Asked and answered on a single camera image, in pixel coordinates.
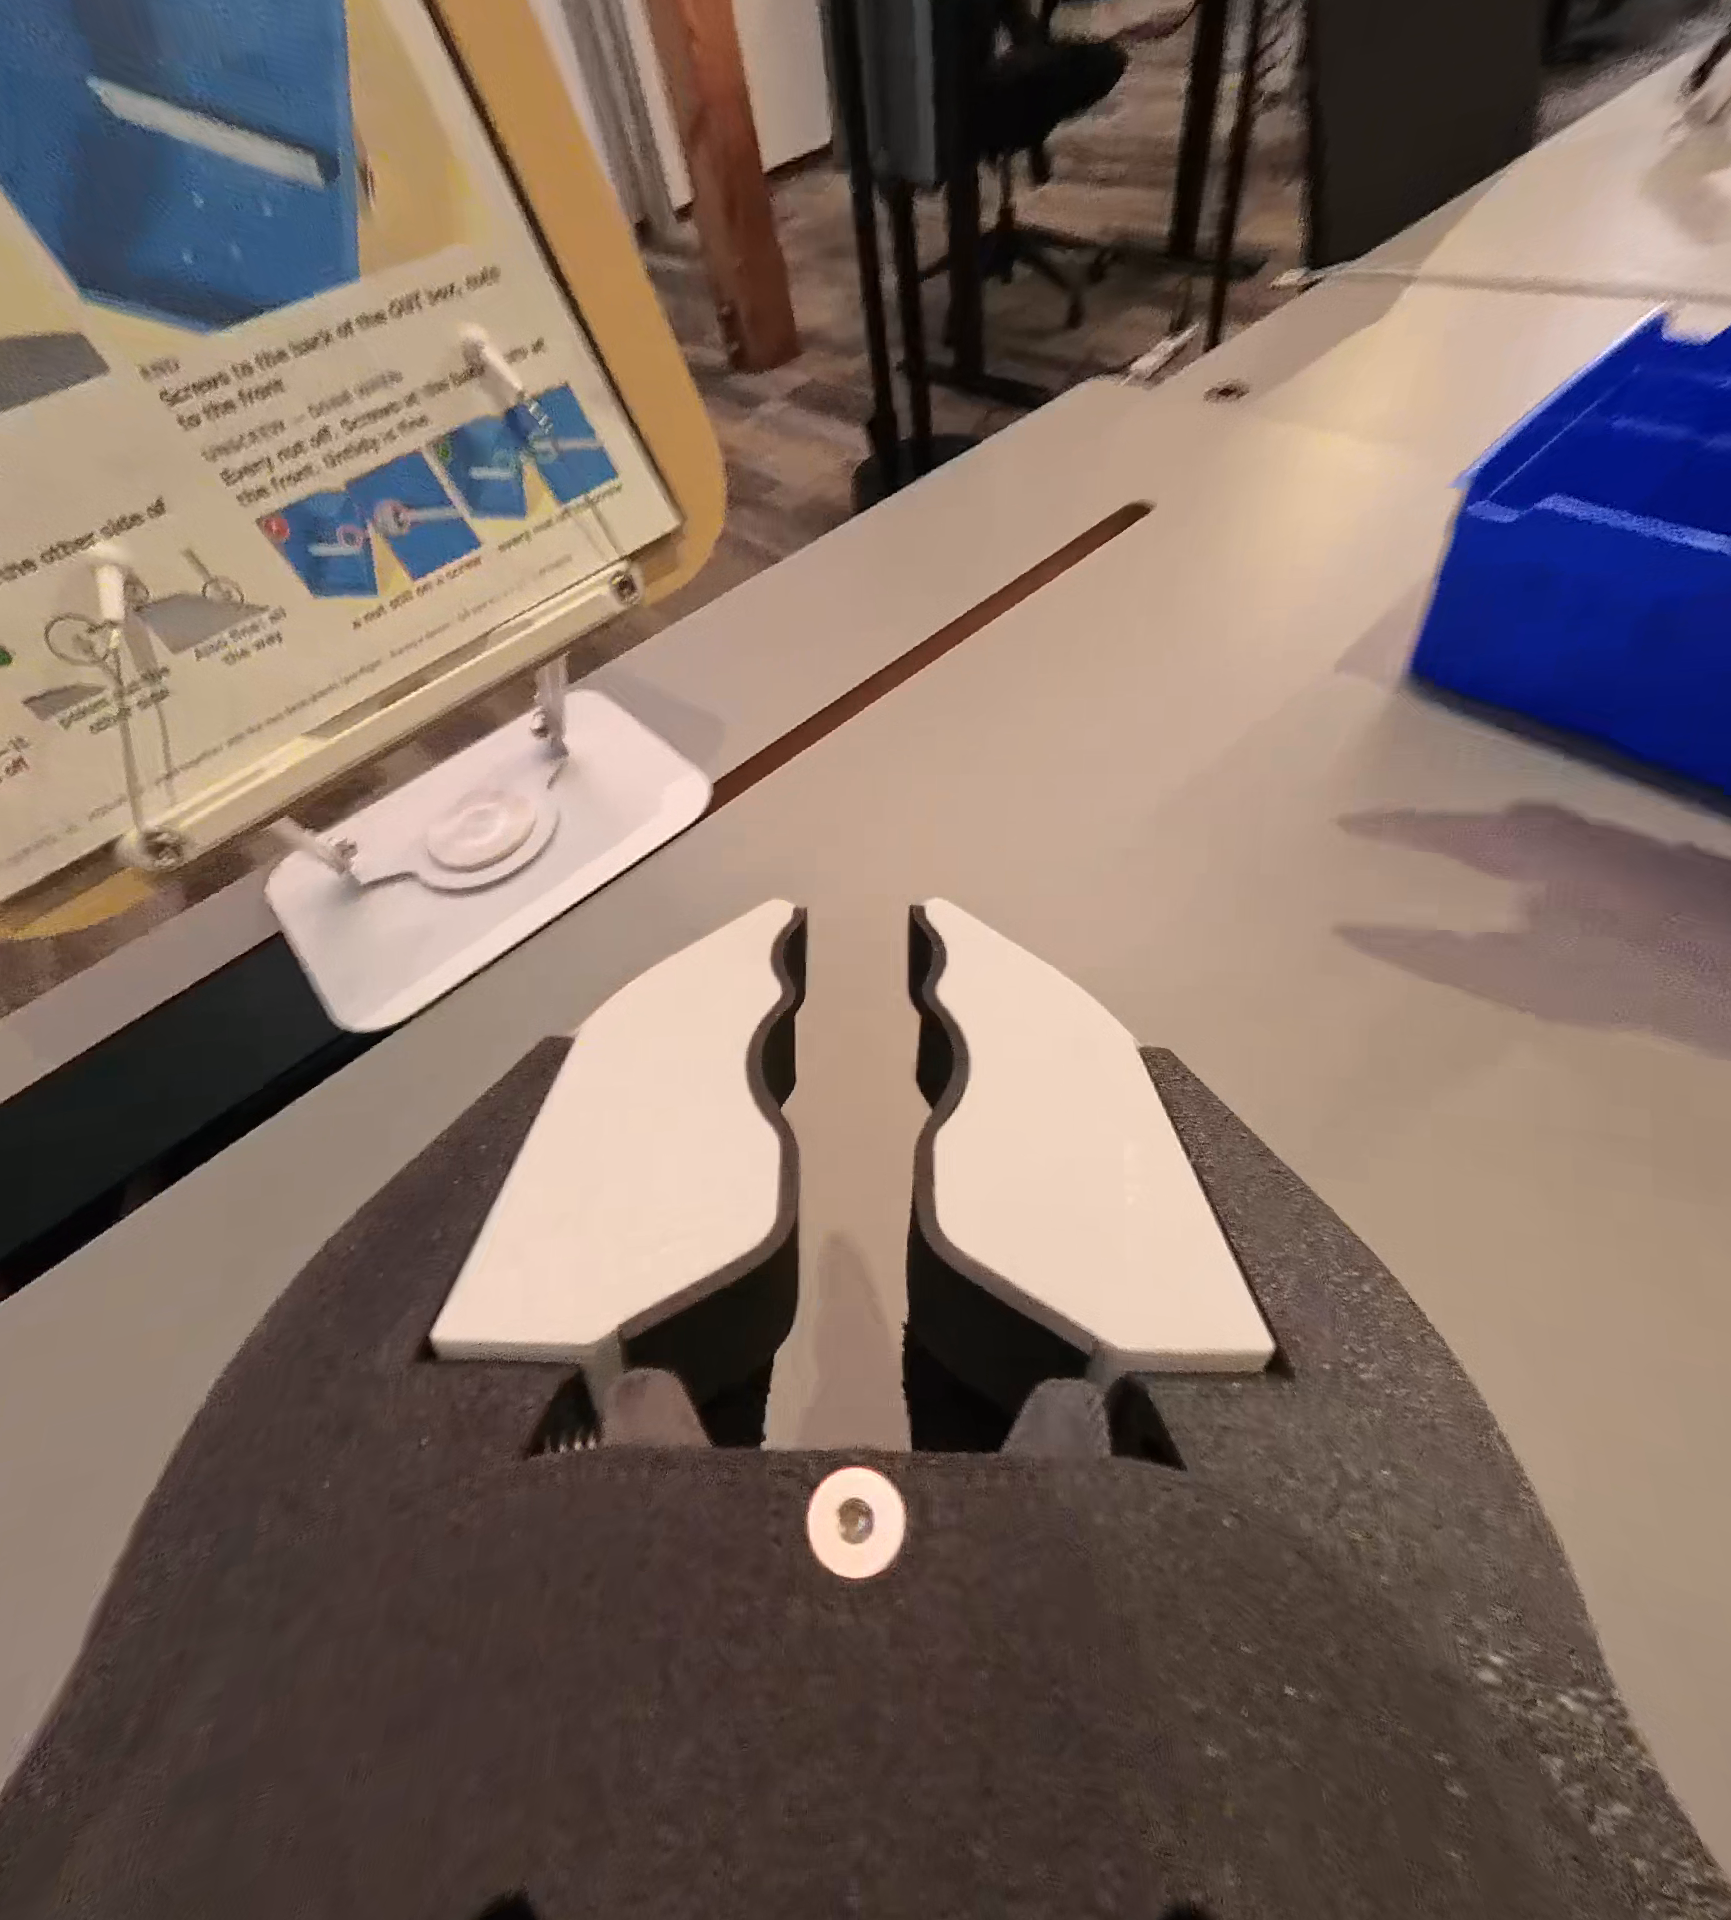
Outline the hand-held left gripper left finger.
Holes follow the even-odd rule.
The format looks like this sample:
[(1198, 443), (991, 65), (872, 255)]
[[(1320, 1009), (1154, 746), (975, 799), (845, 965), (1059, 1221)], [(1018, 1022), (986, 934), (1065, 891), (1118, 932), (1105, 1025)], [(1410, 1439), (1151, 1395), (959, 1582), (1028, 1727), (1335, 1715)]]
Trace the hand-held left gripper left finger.
[(576, 1031), (431, 1324), (443, 1360), (618, 1367), (788, 1240), (792, 1065), (809, 917), (788, 898), (655, 960)]

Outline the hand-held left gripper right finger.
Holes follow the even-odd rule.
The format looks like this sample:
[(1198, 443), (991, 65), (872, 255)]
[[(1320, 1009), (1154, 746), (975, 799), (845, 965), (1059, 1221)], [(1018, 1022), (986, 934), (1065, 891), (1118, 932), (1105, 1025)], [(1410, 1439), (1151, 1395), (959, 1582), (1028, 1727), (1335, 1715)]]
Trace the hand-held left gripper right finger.
[(1273, 1333), (1136, 1035), (949, 898), (909, 911), (909, 1333), (966, 1382), (1261, 1374)]

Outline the blue plastic bin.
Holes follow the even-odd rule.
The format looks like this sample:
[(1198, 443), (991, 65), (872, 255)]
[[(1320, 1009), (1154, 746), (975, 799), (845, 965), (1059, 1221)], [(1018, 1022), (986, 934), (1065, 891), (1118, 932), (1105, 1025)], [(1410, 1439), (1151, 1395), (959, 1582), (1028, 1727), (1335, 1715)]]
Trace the blue plastic bin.
[(1731, 325), (1648, 314), (1487, 447), (1410, 675), (1731, 802)]

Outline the wooden pillar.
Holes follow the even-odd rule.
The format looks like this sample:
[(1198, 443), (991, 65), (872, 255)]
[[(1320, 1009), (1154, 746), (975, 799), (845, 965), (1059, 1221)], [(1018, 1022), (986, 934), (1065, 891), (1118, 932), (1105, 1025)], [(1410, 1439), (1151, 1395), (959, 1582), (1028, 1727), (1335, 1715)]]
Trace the wooden pillar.
[(735, 6), (645, 2), (645, 12), (729, 364), (776, 370), (797, 358), (803, 345)]

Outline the monitor on black floor stand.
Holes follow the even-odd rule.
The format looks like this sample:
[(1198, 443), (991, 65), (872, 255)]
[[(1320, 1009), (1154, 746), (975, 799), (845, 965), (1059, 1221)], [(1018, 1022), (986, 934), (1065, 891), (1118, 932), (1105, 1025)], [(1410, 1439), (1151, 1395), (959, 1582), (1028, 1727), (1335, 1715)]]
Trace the monitor on black floor stand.
[(966, 453), (935, 420), (918, 195), (941, 186), (941, 46), (932, 2), (822, 2), (835, 159), (850, 186), (869, 373), (853, 513)]

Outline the black office chair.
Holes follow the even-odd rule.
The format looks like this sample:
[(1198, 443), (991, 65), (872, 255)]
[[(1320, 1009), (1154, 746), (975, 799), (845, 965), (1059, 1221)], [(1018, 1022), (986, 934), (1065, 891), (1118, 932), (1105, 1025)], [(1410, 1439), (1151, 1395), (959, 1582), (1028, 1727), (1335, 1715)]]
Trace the black office chair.
[(1102, 105), (1129, 68), (1114, 37), (1055, 34), (1040, 2), (941, 2), (941, 131), (946, 142), (946, 317), (966, 317), (971, 286), (1028, 267), (1062, 294), (1062, 320), (1084, 317), (1084, 288), (1111, 246), (1019, 220), (1014, 168), (1049, 180), (1049, 136)]

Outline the black mesh chair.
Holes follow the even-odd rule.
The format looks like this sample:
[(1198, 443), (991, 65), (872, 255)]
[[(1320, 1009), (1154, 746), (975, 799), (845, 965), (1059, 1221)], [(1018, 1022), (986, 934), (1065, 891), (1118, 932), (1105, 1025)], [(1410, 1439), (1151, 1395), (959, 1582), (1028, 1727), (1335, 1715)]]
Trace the black mesh chair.
[(1305, 264), (1333, 267), (1521, 156), (1538, 2), (1305, 2)]

